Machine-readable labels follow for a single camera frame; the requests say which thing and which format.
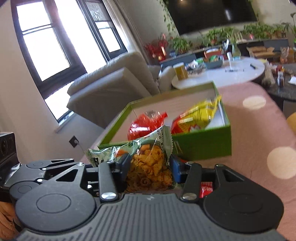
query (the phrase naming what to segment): television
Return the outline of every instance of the television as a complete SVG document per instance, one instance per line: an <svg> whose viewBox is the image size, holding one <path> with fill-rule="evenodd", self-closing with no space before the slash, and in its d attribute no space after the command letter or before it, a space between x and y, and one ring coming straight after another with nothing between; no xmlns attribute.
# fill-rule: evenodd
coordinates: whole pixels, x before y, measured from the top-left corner
<svg viewBox="0 0 296 241"><path fill-rule="evenodd" d="M257 21L249 0L169 0L168 10L180 35Z"/></svg>

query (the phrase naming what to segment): sofa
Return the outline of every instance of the sofa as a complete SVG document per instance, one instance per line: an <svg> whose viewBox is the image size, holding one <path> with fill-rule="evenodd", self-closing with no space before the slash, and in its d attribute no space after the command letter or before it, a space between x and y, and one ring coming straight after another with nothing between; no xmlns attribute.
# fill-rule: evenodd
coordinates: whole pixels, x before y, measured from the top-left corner
<svg viewBox="0 0 296 241"><path fill-rule="evenodd" d="M173 67L160 73L160 66L147 65L140 53L124 53L76 79L67 107L106 128L129 102L171 90L173 78Z"/></svg>

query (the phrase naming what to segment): red packet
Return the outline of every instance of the red packet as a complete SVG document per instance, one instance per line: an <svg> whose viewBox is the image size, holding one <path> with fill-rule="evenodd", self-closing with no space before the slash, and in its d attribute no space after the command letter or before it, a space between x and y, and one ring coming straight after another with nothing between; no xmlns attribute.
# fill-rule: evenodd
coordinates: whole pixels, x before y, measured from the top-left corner
<svg viewBox="0 0 296 241"><path fill-rule="evenodd" d="M213 192L212 182L201 182L200 186L200 198L203 198Z"/></svg>
<svg viewBox="0 0 296 241"><path fill-rule="evenodd" d="M163 120L167 113L160 114L156 111L141 114L128 129L128 140L135 140L144 137L163 126Z"/></svg>

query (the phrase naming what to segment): snack bag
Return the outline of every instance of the snack bag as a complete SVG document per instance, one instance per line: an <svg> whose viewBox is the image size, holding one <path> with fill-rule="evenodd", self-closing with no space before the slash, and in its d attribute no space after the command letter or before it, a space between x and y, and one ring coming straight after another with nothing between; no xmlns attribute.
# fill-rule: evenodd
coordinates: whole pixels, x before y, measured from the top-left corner
<svg viewBox="0 0 296 241"><path fill-rule="evenodd" d="M173 143L170 128L162 126L149 135L121 147L87 150L90 163L97 167L103 161L120 159L128 152L132 156L127 175L127 192L165 191L174 188L172 172L168 168Z"/></svg>
<svg viewBox="0 0 296 241"><path fill-rule="evenodd" d="M144 137L163 126L163 120L168 117L167 113L160 114L156 111L145 112L140 115L128 130L128 140Z"/></svg>
<svg viewBox="0 0 296 241"><path fill-rule="evenodd" d="M212 182L201 182L200 198L203 198L213 192Z"/></svg>
<svg viewBox="0 0 296 241"><path fill-rule="evenodd" d="M214 100L205 100L176 118L171 127L172 134L188 133L204 129L214 118L221 96Z"/></svg>
<svg viewBox="0 0 296 241"><path fill-rule="evenodd" d="M213 55L212 57L210 57L209 62L215 62L215 61L218 61L218 60L220 60L219 56L218 55Z"/></svg>

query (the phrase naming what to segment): window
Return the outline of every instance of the window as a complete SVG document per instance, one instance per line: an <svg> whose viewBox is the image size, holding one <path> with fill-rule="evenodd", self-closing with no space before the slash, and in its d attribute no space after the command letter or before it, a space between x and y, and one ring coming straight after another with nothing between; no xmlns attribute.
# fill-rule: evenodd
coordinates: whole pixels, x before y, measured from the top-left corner
<svg viewBox="0 0 296 241"><path fill-rule="evenodd" d="M28 69L60 122L70 112L67 90L71 83L126 48L100 1L11 0L11 5Z"/></svg>

